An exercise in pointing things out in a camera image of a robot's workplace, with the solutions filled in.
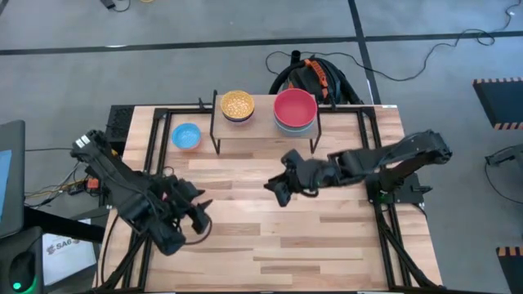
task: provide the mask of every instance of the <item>wooden table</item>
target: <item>wooden table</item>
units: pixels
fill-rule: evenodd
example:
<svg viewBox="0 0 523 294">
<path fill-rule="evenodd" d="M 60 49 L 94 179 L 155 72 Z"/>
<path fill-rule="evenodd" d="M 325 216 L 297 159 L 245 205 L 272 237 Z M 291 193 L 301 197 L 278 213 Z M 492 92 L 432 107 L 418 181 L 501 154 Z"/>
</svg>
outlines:
<svg viewBox="0 0 523 294">
<path fill-rule="evenodd" d="M 150 135 L 154 107 L 137 106 L 127 139 L 124 162 L 141 170 Z M 403 136 L 396 107 L 375 107 L 381 140 L 392 144 Z M 294 195 L 279 207 L 263 184 L 284 167 L 280 157 L 297 149 L 311 152 L 307 140 L 224 140 L 216 155 L 209 138 L 208 114 L 174 115 L 171 129 L 196 123 L 203 140 L 194 151 L 181 152 L 169 143 L 166 165 L 178 177 L 192 181 L 214 199 L 208 214 L 214 226 L 210 237 L 163 256 L 153 246 L 146 291 L 354 291 L 385 290 L 387 283 L 373 207 L 362 184 L 322 189 L 318 198 Z M 323 134 L 315 158 L 341 149 L 361 148 L 354 114 L 321 114 Z M 371 136 L 370 123 L 366 127 Z M 158 135 L 156 145 L 160 145 Z M 154 160 L 158 158 L 155 150 Z M 441 283 L 427 222 L 413 205 L 396 205 L 405 248 L 429 279 Z M 109 228 L 116 214 L 111 212 Z M 199 236 L 189 227 L 188 240 Z M 127 252 L 131 229 L 119 220 L 109 242 L 105 276 Z M 397 256 L 391 248 L 396 283 L 401 284 Z M 135 265 L 139 265 L 139 253 Z M 139 266 L 131 285 L 137 284 Z"/>
</svg>

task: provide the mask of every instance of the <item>blue bowl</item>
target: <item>blue bowl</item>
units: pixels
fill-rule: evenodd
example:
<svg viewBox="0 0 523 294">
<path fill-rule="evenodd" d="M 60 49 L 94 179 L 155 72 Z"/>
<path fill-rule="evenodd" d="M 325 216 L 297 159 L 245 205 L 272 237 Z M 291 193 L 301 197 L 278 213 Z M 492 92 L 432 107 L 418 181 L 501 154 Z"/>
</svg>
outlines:
<svg viewBox="0 0 523 294">
<path fill-rule="evenodd" d="M 180 149 L 191 150 L 198 147 L 202 133 L 193 123 L 182 123 L 172 132 L 172 143 Z"/>
<path fill-rule="evenodd" d="M 311 127 L 314 124 L 311 123 L 308 126 L 300 129 L 300 130 L 293 130 L 289 127 L 286 127 L 284 124 L 282 124 L 280 121 L 278 121 L 277 118 L 275 118 L 276 126 L 278 126 L 279 130 L 284 133 L 286 136 L 293 136 L 293 137 L 299 137 L 299 136 L 305 136 L 311 131 Z"/>
</svg>

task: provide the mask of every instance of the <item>gray carpet floor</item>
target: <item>gray carpet floor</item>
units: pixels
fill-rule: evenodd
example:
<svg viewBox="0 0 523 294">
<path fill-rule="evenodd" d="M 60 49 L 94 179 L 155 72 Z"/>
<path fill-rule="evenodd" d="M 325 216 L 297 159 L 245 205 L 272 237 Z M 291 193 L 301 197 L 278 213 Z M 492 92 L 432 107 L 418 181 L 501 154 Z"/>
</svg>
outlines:
<svg viewBox="0 0 523 294">
<path fill-rule="evenodd" d="M 514 0 L 356 0 L 365 36 L 460 33 L 503 26 Z M 124 8 L 127 1 L 117 2 Z M 523 7 L 507 31 L 523 30 Z M 124 13 L 97 0 L 11 0 L 0 15 L 0 51 L 58 47 L 209 42 L 262 38 L 351 37 L 345 0 L 131 0 Z M 433 45 L 443 41 L 367 42 L 375 69 L 395 78 L 415 74 Z M 432 241 L 443 281 L 453 289 L 509 292 L 497 246 L 523 243 L 523 206 L 500 198 L 483 172 L 484 156 L 523 142 L 523 132 L 494 131 L 472 88 L 474 78 L 522 76 L 521 37 L 497 38 L 491 47 L 473 39 L 438 47 L 427 70 L 408 82 L 376 74 L 383 104 L 398 105 L 406 132 L 431 128 L 454 151 L 444 166 L 419 172 L 434 190 L 426 196 Z M 273 51 L 340 51 L 361 60 L 357 42 L 221 47 L 161 51 L 0 56 L 0 123 L 24 119 L 27 148 L 69 147 L 92 128 L 105 129 L 111 105 L 210 101 L 213 89 L 266 93 L 275 76 L 265 67 Z M 343 56 L 337 65 L 366 103 L 365 71 Z M 280 71 L 288 58 L 274 55 Z M 67 152 L 29 153 L 26 190 L 57 183 L 73 167 Z M 513 163 L 490 175 L 509 197 L 521 197 L 521 171 Z M 42 209 L 75 216 L 96 207 L 88 196 L 63 196 Z M 89 279 L 58 292 L 87 289 Z"/>
</svg>

